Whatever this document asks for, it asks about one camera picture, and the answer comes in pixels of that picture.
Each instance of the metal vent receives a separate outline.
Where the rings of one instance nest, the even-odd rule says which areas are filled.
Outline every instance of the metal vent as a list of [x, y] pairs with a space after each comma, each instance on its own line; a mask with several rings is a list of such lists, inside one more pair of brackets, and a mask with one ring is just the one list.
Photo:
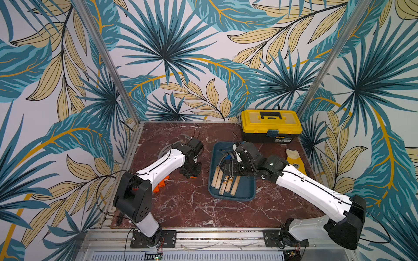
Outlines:
[[[144, 252], [126, 253], [126, 261], [142, 261]], [[169, 261], [284, 261], [283, 252], [276, 251], [164, 251]], [[91, 261], [124, 261], [123, 252], [95, 252]]]

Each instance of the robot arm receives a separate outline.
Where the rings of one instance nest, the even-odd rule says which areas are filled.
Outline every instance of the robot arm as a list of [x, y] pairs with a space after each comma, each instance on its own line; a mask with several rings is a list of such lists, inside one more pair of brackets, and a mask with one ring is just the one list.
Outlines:
[[147, 238], [149, 246], [160, 240], [161, 226], [151, 214], [152, 191], [175, 169], [186, 178], [200, 174], [201, 162], [196, 157], [203, 144], [192, 138], [187, 144], [176, 143], [160, 159], [136, 172], [124, 173], [117, 188], [113, 205], [132, 220], [139, 231]]
[[288, 219], [283, 236], [297, 243], [305, 239], [332, 239], [347, 249], [356, 249], [365, 220], [366, 202], [340, 194], [305, 176], [276, 155], [267, 159], [250, 142], [236, 143], [240, 175], [256, 176], [285, 187], [306, 199], [326, 215], [305, 220]]

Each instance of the red marble surface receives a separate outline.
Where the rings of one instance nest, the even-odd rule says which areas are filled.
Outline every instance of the red marble surface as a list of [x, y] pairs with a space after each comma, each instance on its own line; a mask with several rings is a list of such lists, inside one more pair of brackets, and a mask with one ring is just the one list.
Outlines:
[[[147, 167], [157, 160], [158, 153], [185, 133], [193, 135], [191, 123], [145, 123], [131, 171]], [[186, 179], [175, 170], [166, 180], [166, 186], [153, 194], [152, 214], [163, 228], [173, 227], [278, 227], [287, 218], [315, 218], [324, 215], [319, 209], [288, 189], [274, 183], [257, 180], [257, 194], [250, 202], [236, 202], [213, 198], [208, 191], [208, 176], [213, 146], [219, 141], [233, 141], [232, 132], [241, 138], [241, 126], [233, 123], [199, 123], [199, 139], [204, 151], [198, 161], [202, 162], [201, 175], [197, 179]], [[303, 153], [300, 142], [295, 139], [290, 144], [255, 144], [265, 157], [276, 154], [286, 158], [286, 149], [298, 150], [305, 163], [308, 176], [312, 170]], [[126, 228], [131, 224], [124, 220], [115, 227]]]

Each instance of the tool handle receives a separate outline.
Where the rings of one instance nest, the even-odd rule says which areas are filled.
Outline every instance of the tool handle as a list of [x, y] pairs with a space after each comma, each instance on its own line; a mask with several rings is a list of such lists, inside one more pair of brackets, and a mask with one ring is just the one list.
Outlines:
[[224, 181], [222, 182], [221, 189], [219, 190], [219, 195], [222, 196], [224, 194], [225, 188], [227, 187], [227, 182], [228, 182], [228, 175], [225, 175]]
[[232, 181], [234, 179], [234, 176], [229, 175], [229, 179], [228, 179], [228, 183], [227, 183], [227, 187], [225, 188], [225, 192], [229, 193], [229, 191], [231, 191], [231, 187], [232, 187]]
[[224, 175], [224, 172], [222, 170], [219, 170], [218, 179], [216, 180], [215, 188], [218, 190], [221, 187], [222, 182], [222, 176]]
[[218, 180], [218, 175], [219, 175], [220, 170], [221, 170], [221, 168], [219, 166], [216, 166], [215, 174], [213, 175], [211, 187], [215, 187], [216, 181]]
[[231, 196], [235, 196], [240, 179], [241, 179], [241, 176], [237, 176], [237, 178], [235, 179], [234, 185], [232, 186]]

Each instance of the toolbox handle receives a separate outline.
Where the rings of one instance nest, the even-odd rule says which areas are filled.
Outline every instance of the toolbox handle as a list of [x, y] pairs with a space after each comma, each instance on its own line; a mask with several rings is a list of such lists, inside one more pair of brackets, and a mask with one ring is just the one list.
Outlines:
[[260, 116], [264, 119], [264, 116], [276, 116], [282, 119], [282, 115], [278, 111], [260, 111]]

